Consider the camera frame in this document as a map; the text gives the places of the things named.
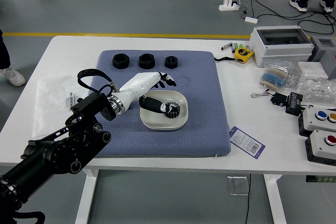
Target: tape measure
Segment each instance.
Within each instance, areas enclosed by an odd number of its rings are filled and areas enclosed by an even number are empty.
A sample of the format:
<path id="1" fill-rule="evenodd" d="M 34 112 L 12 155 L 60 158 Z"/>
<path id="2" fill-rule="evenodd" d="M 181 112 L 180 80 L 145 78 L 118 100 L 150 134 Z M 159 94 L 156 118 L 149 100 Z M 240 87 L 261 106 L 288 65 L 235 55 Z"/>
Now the tape measure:
<path id="1" fill-rule="evenodd" d="M 246 63 L 252 56 L 254 52 L 245 47 L 240 47 L 235 51 L 235 58 L 242 60 L 242 63 Z"/>

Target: shoe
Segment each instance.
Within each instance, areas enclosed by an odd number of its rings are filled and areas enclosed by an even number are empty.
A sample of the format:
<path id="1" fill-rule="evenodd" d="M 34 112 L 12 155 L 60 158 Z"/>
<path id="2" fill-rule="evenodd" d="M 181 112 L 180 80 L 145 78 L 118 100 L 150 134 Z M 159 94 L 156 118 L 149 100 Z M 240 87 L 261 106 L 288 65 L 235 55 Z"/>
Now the shoe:
<path id="1" fill-rule="evenodd" d="M 305 13 L 307 11 L 308 4 L 303 4 L 300 0 L 290 0 L 289 3 L 301 13 Z"/>
<path id="2" fill-rule="evenodd" d="M 23 75 L 12 68 L 0 69 L 0 76 L 6 78 L 11 84 L 17 87 L 26 83 Z"/>
<path id="3" fill-rule="evenodd" d="M 326 0 L 321 0 L 320 4 L 324 7 L 324 12 L 325 13 L 331 13 L 332 12 L 332 8 L 334 7 L 334 5 L 332 5 L 331 7 L 327 7 Z"/>

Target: yellow floor line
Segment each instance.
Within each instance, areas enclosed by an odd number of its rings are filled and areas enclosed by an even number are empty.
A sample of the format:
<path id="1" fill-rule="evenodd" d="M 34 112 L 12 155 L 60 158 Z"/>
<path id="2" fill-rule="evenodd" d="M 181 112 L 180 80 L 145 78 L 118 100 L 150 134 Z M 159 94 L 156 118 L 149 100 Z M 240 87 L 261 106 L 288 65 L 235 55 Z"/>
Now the yellow floor line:
<path id="1" fill-rule="evenodd" d="M 201 39 L 250 39 L 250 35 L 217 34 L 86 34 L 86 33 L 3 33 L 3 36 L 55 37 L 55 36 L 96 36 L 133 38 L 201 38 Z"/>

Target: barcode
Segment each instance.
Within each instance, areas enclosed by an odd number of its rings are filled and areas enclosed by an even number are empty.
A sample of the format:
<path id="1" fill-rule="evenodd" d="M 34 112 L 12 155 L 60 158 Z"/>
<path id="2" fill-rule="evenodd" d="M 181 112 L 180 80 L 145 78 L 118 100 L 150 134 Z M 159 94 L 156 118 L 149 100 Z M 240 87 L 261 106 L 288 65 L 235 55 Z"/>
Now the barcode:
<path id="1" fill-rule="evenodd" d="M 252 146 L 252 148 L 250 149 L 250 151 L 253 153 L 253 154 L 255 154 L 256 153 L 256 151 L 259 149 L 259 144 L 254 144 L 253 146 Z"/>

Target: yellow button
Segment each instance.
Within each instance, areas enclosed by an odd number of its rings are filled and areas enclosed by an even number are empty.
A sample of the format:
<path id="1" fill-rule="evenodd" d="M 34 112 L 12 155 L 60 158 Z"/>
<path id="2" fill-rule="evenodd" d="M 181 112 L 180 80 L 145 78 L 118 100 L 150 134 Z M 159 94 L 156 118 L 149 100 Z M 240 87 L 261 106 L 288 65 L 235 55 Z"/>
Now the yellow button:
<path id="1" fill-rule="evenodd" d="M 335 113 L 329 114 L 328 119 L 329 119 L 330 122 L 336 123 L 336 114 Z"/>

